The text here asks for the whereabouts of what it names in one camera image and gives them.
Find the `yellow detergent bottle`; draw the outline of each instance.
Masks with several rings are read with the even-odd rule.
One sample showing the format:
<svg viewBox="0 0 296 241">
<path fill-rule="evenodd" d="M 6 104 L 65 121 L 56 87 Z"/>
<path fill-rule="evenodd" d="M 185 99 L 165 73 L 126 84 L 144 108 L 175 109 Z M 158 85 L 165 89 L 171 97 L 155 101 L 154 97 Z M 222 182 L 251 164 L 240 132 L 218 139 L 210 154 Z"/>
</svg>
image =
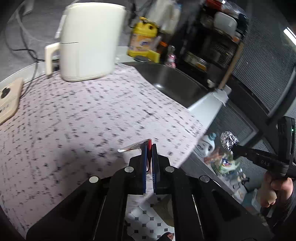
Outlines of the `yellow detergent bottle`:
<svg viewBox="0 0 296 241">
<path fill-rule="evenodd" d="M 157 34 L 157 27 L 146 18 L 140 17 L 131 36 L 131 43 L 128 48 L 128 55 L 136 57 L 137 55 L 147 56 L 150 50 L 150 44 Z"/>
</svg>

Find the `air fryer handle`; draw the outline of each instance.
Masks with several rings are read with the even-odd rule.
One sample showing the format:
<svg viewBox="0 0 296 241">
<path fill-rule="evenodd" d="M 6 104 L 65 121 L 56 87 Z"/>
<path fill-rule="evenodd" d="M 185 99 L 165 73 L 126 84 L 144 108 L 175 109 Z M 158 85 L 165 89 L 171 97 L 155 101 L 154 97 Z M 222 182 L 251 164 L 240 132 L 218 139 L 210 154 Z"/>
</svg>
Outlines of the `air fryer handle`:
<svg viewBox="0 0 296 241">
<path fill-rule="evenodd" d="M 52 74 L 52 54 L 59 49 L 59 42 L 45 47 L 45 73 Z"/>
</svg>

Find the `aluminum foil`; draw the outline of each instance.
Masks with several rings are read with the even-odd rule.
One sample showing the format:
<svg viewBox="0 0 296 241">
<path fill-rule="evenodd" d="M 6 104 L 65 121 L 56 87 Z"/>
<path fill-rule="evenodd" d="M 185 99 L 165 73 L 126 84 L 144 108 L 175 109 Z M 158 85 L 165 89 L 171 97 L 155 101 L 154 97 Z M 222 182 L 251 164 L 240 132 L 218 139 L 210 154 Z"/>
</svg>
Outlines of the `aluminum foil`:
<svg viewBox="0 0 296 241">
<path fill-rule="evenodd" d="M 149 140 L 151 140 L 151 139 L 145 139 L 145 140 L 142 140 L 142 141 L 139 141 L 139 142 L 133 143 L 133 144 L 127 146 L 127 147 L 119 148 L 119 149 L 117 149 L 117 151 L 121 153 L 121 152 L 129 151 L 129 150 L 140 149 L 140 148 L 141 148 L 141 145 L 142 145 L 144 142 L 148 142 Z"/>
<path fill-rule="evenodd" d="M 233 145 L 239 142 L 239 139 L 232 134 L 230 131 L 223 132 L 220 137 L 221 144 L 223 148 L 230 151 Z"/>
</svg>

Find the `sink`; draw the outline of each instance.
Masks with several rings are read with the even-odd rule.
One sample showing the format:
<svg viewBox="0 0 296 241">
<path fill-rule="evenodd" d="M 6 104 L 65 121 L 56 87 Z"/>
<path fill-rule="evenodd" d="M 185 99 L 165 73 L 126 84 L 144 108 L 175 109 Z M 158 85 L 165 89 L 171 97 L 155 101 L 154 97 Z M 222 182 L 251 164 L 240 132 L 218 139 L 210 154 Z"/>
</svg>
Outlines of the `sink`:
<svg viewBox="0 0 296 241">
<path fill-rule="evenodd" d="M 185 108 L 190 107 L 208 93 L 204 86 L 178 69 L 141 62 L 124 64 L 135 67 L 155 88 Z"/>
</svg>

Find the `black and white tile floor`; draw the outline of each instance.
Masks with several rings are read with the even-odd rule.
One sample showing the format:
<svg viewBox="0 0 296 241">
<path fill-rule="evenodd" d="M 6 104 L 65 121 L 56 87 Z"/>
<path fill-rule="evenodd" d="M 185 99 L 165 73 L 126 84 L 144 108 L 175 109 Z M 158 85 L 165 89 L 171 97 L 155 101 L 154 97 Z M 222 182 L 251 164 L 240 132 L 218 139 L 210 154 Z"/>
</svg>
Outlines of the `black and white tile floor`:
<svg viewBox="0 0 296 241">
<path fill-rule="evenodd" d="M 165 196 L 153 194 L 139 207 L 126 214 L 127 234 L 135 241 L 152 241 L 166 232 L 175 233 L 174 227 L 168 226 L 153 209 L 153 206 Z"/>
</svg>

